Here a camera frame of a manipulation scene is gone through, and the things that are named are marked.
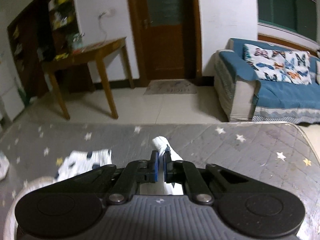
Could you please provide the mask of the white polka dot garment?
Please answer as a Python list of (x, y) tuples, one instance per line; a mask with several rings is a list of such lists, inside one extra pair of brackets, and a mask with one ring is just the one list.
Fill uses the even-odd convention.
[[(142, 195), (175, 195), (183, 194), (183, 187), (178, 183), (167, 183), (164, 181), (164, 154), (170, 153), (172, 161), (182, 160), (182, 158), (170, 146), (167, 138), (159, 136), (152, 140), (158, 156), (158, 181), (156, 183), (144, 183), (139, 187), (139, 193)], [(86, 173), (95, 168), (112, 164), (112, 151), (103, 149), (93, 152), (73, 151), (65, 158), (57, 171), (54, 182), (72, 178), (74, 176)]]

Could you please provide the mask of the grey door mat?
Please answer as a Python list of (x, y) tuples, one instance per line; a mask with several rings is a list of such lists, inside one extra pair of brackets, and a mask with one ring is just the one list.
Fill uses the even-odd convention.
[(152, 80), (144, 95), (196, 93), (196, 86), (188, 80)]

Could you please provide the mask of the blue corner sofa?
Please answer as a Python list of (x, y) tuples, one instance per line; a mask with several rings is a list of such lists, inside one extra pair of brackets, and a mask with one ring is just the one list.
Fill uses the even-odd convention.
[(316, 61), (319, 58), (310, 54), (310, 85), (261, 80), (244, 60), (244, 44), (268, 50), (291, 50), (264, 42), (230, 38), (225, 49), (212, 55), (214, 87), (228, 121), (318, 123), (319, 85), (316, 82)]

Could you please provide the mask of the grey star pattern mat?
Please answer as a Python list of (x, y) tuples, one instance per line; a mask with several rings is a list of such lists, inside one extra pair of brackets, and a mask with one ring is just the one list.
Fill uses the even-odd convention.
[(319, 239), (319, 161), (303, 131), (292, 124), (97, 125), (24, 122), (1, 135), (1, 151), (10, 162), (1, 181), (1, 229), (23, 188), (46, 185), (59, 162), (73, 151), (112, 151), (118, 167), (147, 159), (152, 140), (166, 137), (172, 148), (197, 167), (215, 163), (285, 189), (304, 203), (306, 215), (298, 237)]

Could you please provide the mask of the green glass jar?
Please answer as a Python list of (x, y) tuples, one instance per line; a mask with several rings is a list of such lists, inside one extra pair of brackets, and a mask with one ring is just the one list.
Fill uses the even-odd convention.
[(77, 50), (82, 47), (82, 38), (84, 33), (72, 33), (66, 36), (70, 50)]

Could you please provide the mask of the white refrigerator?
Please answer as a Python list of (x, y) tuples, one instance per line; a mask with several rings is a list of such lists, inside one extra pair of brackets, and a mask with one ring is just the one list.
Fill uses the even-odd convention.
[(24, 110), (16, 80), (8, 68), (4, 53), (1, 53), (1, 116), (13, 122)]

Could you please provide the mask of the butterfly print pillow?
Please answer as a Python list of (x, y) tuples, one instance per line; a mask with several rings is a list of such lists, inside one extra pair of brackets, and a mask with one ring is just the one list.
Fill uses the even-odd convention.
[(268, 50), (252, 44), (244, 44), (243, 49), (244, 60), (259, 79), (295, 85), (312, 84), (309, 52)]

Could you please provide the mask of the dark wooden door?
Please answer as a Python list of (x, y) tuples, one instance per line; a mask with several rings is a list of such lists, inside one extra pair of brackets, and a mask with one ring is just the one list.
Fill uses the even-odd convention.
[(199, 0), (127, 0), (139, 80), (202, 77)]

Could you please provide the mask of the dark wooden shelf cabinet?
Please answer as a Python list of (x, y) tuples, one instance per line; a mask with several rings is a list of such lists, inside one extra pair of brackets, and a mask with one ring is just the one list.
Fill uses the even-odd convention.
[(67, 36), (79, 30), (74, 0), (33, 0), (7, 30), (23, 100), (44, 96), (48, 85), (43, 62), (68, 53)]

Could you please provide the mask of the grey square cushion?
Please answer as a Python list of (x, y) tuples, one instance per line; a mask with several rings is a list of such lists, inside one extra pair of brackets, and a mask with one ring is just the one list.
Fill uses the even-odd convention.
[(316, 82), (318, 85), (320, 85), (320, 61), (316, 61)]

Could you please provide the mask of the green window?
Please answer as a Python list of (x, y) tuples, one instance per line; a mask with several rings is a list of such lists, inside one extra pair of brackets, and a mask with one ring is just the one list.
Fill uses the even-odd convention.
[(257, 0), (260, 23), (317, 39), (316, 0)]

